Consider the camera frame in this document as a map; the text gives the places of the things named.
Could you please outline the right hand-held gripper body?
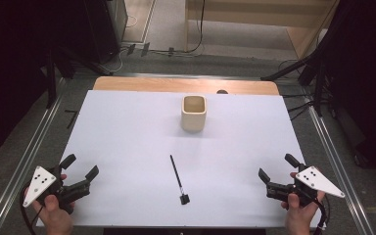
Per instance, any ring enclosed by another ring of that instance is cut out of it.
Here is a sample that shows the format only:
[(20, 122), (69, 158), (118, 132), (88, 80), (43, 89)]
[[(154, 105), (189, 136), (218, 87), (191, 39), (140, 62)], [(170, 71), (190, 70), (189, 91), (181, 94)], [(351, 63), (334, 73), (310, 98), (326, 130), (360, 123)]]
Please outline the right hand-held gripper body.
[(300, 199), (300, 206), (306, 207), (318, 196), (318, 191), (326, 194), (344, 198), (345, 193), (332, 183), (315, 166), (309, 166), (295, 175), (293, 184), (282, 185), (266, 179), (266, 196), (282, 202), (288, 201), (291, 193), (296, 194)]

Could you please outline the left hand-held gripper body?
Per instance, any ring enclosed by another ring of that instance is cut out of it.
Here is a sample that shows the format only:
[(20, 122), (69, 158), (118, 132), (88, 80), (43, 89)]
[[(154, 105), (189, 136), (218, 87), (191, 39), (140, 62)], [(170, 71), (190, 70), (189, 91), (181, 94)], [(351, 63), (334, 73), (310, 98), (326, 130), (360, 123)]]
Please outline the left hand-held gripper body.
[(38, 166), (27, 186), (27, 192), (23, 199), (23, 207), (29, 207), (37, 201), (44, 205), (48, 195), (54, 195), (59, 202), (59, 208), (68, 214), (73, 213), (72, 202), (90, 194), (91, 172), (84, 179), (72, 185), (65, 185), (61, 178), (61, 167), (46, 169)]

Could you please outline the black thin brush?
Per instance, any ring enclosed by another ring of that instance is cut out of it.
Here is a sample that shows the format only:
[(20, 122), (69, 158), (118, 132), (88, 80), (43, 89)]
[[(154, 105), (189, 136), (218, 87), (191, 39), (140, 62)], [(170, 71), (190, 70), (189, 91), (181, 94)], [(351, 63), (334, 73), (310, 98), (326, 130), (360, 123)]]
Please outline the black thin brush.
[(182, 183), (180, 181), (180, 177), (179, 177), (179, 174), (178, 174), (178, 171), (177, 171), (177, 168), (176, 168), (176, 164), (175, 164), (173, 155), (170, 155), (169, 157), (170, 157), (171, 164), (172, 164), (172, 167), (173, 167), (173, 171), (174, 171), (174, 174), (175, 174), (175, 177), (176, 177), (176, 180), (177, 180), (177, 183), (178, 183), (178, 187), (179, 187), (179, 190), (180, 190), (180, 193), (181, 193), (181, 196), (179, 197), (180, 202), (181, 202), (182, 205), (187, 205), (190, 202), (189, 195), (184, 192), (184, 189), (183, 189)]

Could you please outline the cream square cup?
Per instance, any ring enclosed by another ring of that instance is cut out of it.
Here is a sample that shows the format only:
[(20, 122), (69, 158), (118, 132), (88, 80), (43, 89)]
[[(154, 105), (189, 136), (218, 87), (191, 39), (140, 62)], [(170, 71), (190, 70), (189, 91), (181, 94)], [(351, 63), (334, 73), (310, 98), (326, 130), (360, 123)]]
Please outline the cream square cup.
[(189, 132), (202, 131), (205, 127), (207, 110), (207, 99), (204, 96), (185, 96), (181, 104), (181, 127)]

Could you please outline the person's left hand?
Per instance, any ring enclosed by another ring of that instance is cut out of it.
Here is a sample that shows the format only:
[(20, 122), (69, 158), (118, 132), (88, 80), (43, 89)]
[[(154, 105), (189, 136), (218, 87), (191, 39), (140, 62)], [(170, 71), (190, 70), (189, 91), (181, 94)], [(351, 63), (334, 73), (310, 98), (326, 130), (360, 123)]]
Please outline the person's left hand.
[(46, 235), (71, 235), (73, 220), (71, 216), (59, 207), (59, 201), (55, 195), (49, 195), (44, 199), (44, 205), (35, 201), (32, 207), (38, 213), (45, 226)]

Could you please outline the person's right hand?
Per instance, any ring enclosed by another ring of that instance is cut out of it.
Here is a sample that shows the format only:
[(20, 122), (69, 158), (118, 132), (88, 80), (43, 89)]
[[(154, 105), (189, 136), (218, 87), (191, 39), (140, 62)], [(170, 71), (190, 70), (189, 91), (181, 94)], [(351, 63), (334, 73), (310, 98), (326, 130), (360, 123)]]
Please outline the person's right hand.
[(302, 208), (299, 196), (291, 193), (288, 202), (282, 202), (281, 207), (287, 211), (285, 227), (288, 235), (310, 235), (310, 223), (318, 210), (316, 203)]

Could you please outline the white table mat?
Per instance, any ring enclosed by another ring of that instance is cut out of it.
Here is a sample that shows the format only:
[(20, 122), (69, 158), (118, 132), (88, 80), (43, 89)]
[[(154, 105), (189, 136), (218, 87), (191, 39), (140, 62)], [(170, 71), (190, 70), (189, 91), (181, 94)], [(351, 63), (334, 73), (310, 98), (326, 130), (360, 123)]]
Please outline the white table mat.
[[(99, 173), (90, 194), (77, 201), (77, 226), (280, 227), (285, 211), (266, 196), (262, 168), (289, 184), (286, 154), (303, 157), (280, 96), (207, 95), (205, 127), (182, 129), (180, 93), (87, 93), (64, 150), (75, 154), (68, 184)], [(184, 192), (182, 205), (170, 160)]]

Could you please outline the black metal stand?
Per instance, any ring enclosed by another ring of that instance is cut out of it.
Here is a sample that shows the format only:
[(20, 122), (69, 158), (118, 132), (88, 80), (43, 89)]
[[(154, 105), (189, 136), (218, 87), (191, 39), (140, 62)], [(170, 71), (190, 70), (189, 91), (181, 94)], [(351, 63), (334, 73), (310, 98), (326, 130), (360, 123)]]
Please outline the black metal stand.
[(90, 61), (79, 56), (73, 50), (61, 47), (53, 46), (46, 50), (46, 80), (47, 80), (47, 94), (48, 100), (46, 108), (51, 108), (57, 98), (57, 85), (55, 78), (55, 71), (59, 71), (62, 77), (73, 78), (74, 69), (71, 65), (71, 60), (79, 62), (91, 71), (100, 75), (112, 75), (110, 71), (102, 69), (100, 66), (96, 66)]
[(320, 104), (322, 96), (322, 88), (326, 79), (326, 59), (325, 55), (328, 47), (336, 36), (336, 30), (330, 27), (318, 46), (313, 50), (311, 54), (304, 57), (303, 59), (297, 60), (290, 66), (283, 70), (280, 70), (274, 74), (263, 76), (260, 78), (262, 81), (274, 81), (292, 71), (304, 67), (301, 75), (298, 78), (298, 82), (301, 86), (309, 85), (314, 79), (315, 81), (315, 91), (313, 96), (313, 107), (319, 117), (322, 116)]

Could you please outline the wooden table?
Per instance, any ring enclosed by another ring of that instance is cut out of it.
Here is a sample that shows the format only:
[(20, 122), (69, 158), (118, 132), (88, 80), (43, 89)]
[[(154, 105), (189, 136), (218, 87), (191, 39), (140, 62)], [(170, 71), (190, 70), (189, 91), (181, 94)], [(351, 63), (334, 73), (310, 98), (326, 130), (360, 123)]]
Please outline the wooden table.
[(214, 94), (219, 90), (228, 94), (278, 95), (277, 85), (271, 81), (224, 80), (206, 78), (123, 77), (100, 76), (94, 90), (180, 92)]

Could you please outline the dark curtain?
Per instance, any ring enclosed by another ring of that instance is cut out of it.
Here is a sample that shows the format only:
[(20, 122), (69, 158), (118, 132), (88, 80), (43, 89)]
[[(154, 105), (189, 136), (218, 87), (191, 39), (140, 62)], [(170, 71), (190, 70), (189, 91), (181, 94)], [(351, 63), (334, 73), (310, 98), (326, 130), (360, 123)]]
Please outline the dark curtain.
[(331, 93), (360, 136), (355, 150), (376, 167), (376, 0), (340, 0), (327, 35)]
[(0, 0), (0, 147), (47, 92), (46, 50), (61, 46), (73, 0)]

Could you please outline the light wooden furniture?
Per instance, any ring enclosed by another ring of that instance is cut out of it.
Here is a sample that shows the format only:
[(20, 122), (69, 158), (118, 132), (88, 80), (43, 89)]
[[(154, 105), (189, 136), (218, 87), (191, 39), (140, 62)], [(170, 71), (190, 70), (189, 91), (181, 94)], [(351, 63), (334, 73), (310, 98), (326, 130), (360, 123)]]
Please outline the light wooden furniture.
[(194, 21), (205, 24), (209, 55), (298, 59), (312, 50), (340, 0), (185, 0), (185, 46), (194, 44)]

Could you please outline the black cabinet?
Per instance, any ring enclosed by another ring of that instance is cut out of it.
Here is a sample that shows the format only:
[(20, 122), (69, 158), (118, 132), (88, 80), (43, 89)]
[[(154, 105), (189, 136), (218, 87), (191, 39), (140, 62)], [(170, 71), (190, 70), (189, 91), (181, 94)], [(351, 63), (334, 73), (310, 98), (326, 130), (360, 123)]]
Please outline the black cabinet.
[(90, 58), (104, 64), (118, 54), (128, 14), (124, 0), (84, 0), (90, 25)]

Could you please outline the metal floor rail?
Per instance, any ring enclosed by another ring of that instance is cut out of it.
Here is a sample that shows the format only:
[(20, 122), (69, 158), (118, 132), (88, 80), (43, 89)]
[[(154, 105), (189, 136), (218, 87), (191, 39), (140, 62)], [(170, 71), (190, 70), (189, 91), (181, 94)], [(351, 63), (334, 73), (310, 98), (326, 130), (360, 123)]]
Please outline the metal floor rail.
[(25, 151), (23, 152), (23, 155), (17, 163), (17, 167), (11, 173), (11, 178), (8, 181), (8, 184), (6, 185), (3, 193), (0, 195), (0, 229), (3, 226), (12, 205), (19, 196), (19, 193), (23, 191), (22, 187), (27, 172), (29, 171), (32, 162), (35, 160), (37, 151), (44, 139), (44, 136), (60, 107), (61, 99), (64, 95), (67, 83), (68, 82), (63, 77), (58, 81), (56, 87), (59, 89), (59, 94), (56, 96), (55, 103), (44, 112), (40, 122), (34, 129), (34, 133), (28, 142)]
[(333, 168), (335, 176), (342, 191), (345, 193), (346, 203), (352, 215), (357, 231), (360, 235), (376, 235), (372, 224), (370, 223), (366, 210), (353, 187), (352, 181), (340, 159), (332, 138), (322, 117), (320, 117), (314, 108), (309, 109), (312, 122), (316, 128), (318, 136), (326, 152), (326, 156)]

